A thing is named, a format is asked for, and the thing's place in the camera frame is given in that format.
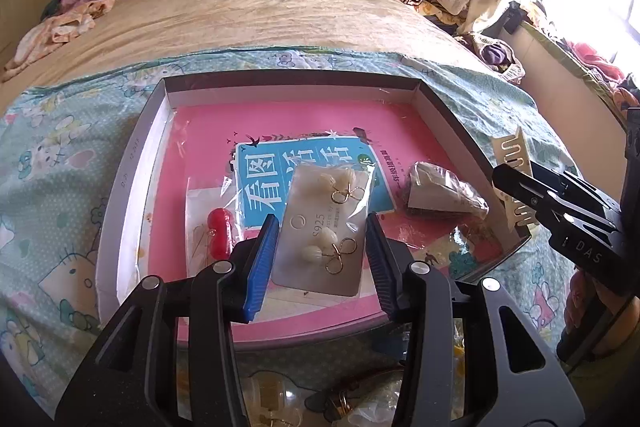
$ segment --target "pearl earring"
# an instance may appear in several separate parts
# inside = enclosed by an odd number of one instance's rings
[[[327,227],[323,227],[315,238],[315,244],[309,245],[302,249],[302,257],[308,263],[318,263],[322,257],[330,257],[324,269],[331,275],[336,275],[344,268],[342,256],[355,252],[358,249],[358,243],[352,237],[345,237],[338,243],[338,236],[335,232]],[[324,253],[325,250],[332,250],[332,253]]]
[[[345,204],[349,198],[362,201],[366,194],[364,188],[355,186],[356,172],[351,168],[337,169],[335,176],[323,172],[320,174],[320,181],[327,190],[332,191],[331,200],[335,204]]]

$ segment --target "metal screw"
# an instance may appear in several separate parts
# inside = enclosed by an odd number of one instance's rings
[[[152,290],[154,288],[158,288],[160,285],[160,280],[155,275],[150,275],[149,277],[145,277],[142,280],[142,287],[145,290]]]
[[[500,283],[497,280],[487,277],[482,279],[482,286],[488,289],[490,292],[497,292],[500,289]]]
[[[213,265],[215,273],[229,273],[234,266],[229,261],[218,261]]]
[[[429,265],[427,263],[423,263],[422,261],[411,263],[411,271],[414,273],[425,275],[426,273],[429,273],[429,270]]]

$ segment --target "hand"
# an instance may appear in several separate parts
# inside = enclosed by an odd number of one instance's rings
[[[616,315],[625,304],[626,298],[615,295],[611,290],[605,288],[601,283],[586,275],[582,270],[578,270],[569,286],[569,295],[566,298],[564,308],[564,322],[567,331],[580,326],[580,321],[585,312],[586,302],[584,298],[587,294],[587,278],[596,288],[598,298],[609,309],[612,315]],[[607,331],[602,340],[596,344],[592,352],[594,355],[604,355],[610,351],[618,349],[633,333],[640,319],[640,300],[637,297],[630,302],[629,306],[622,312],[615,324]]]

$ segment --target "white comb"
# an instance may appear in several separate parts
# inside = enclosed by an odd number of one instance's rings
[[[503,136],[502,138],[492,138],[495,159],[498,164],[506,163],[523,174],[532,176],[531,162],[527,144],[522,134],[522,128],[518,126],[516,134]],[[509,230],[513,230],[516,225],[537,225],[535,211],[522,203],[513,199],[510,195],[494,187],[495,193],[504,201],[504,209],[507,213],[507,224]]]

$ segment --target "hello kitty bedsheet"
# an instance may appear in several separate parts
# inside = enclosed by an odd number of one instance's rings
[[[492,162],[490,138],[511,134],[520,124],[533,160],[552,169],[572,165],[522,90],[487,73],[394,53],[198,52],[30,89],[0,120],[0,349],[50,415],[99,332],[98,234],[116,169],[149,93],[165,76],[278,68],[421,78]],[[537,230],[494,277],[554,344],[573,266],[546,240],[546,232]]]

